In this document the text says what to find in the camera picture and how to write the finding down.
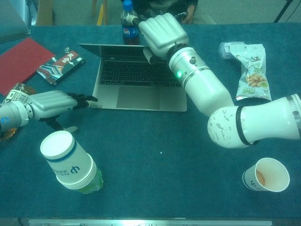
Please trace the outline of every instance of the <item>red folder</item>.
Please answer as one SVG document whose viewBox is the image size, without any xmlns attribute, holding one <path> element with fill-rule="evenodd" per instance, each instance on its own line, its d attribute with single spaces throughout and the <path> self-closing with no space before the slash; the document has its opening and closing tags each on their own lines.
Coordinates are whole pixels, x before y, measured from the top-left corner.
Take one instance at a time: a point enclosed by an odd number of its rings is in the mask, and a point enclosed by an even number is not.
<svg viewBox="0 0 301 226">
<path fill-rule="evenodd" d="M 55 55 L 27 38 L 0 56 L 0 93 L 4 96 L 18 82 L 25 82 Z"/>
</svg>

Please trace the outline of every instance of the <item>silver laptop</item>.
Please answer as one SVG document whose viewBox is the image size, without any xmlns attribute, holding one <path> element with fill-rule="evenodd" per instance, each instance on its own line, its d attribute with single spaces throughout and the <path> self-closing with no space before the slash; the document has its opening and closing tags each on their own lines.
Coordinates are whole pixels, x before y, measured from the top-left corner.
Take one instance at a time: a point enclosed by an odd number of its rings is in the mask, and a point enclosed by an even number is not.
<svg viewBox="0 0 301 226">
<path fill-rule="evenodd" d="M 167 62 L 150 65 L 144 46 L 80 44 L 101 57 L 93 96 L 102 108 L 127 110 L 187 110 L 186 92 Z"/>
</svg>

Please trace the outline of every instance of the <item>laptop keyboard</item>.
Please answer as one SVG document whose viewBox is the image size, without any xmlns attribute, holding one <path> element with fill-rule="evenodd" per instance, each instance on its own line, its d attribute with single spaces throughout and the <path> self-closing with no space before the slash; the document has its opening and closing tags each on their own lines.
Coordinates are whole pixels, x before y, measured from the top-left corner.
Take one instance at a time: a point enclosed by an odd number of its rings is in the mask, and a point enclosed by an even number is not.
<svg viewBox="0 0 301 226">
<path fill-rule="evenodd" d="M 165 63 L 105 61 L 103 85 L 181 87 Z"/>
</svg>

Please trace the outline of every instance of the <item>cup logo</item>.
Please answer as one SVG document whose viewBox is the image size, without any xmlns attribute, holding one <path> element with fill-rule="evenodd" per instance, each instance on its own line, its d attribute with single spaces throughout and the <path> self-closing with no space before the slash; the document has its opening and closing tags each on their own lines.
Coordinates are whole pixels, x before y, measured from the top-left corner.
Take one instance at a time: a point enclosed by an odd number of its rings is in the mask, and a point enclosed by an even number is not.
<svg viewBox="0 0 301 226">
<path fill-rule="evenodd" d="M 254 187 L 256 187 L 256 184 L 251 180 L 251 184 L 254 186 Z"/>
<path fill-rule="evenodd" d="M 123 29 L 123 33 L 124 33 L 126 36 L 129 36 L 129 35 L 130 35 L 130 31 L 129 31 L 127 28 L 124 28 L 124 29 Z"/>
<path fill-rule="evenodd" d="M 74 174 L 74 173 L 78 173 L 78 170 L 80 170 L 78 166 L 72 166 L 70 172 Z"/>
</svg>

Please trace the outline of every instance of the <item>black ring band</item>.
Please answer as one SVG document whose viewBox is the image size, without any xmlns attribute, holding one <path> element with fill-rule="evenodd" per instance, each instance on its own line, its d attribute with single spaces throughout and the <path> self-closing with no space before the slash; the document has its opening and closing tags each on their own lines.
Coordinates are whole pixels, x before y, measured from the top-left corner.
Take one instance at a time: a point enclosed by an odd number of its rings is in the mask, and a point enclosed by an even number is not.
<svg viewBox="0 0 301 226">
<path fill-rule="evenodd" d="M 254 141 L 252 144 L 250 144 L 247 140 L 246 140 L 246 137 L 244 135 L 244 132 L 243 132 L 243 128 L 241 127 L 241 120 L 240 120 L 240 115 L 241 115 L 241 110 L 243 109 L 244 106 L 239 106 L 237 108 L 237 111 L 236 111 L 236 128 L 237 128 L 237 132 L 238 132 L 238 135 L 239 135 L 239 138 L 241 140 L 241 142 L 243 142 L 245 145 L 255 145 L 258 143 L 258 140 Z"/>
</svg>

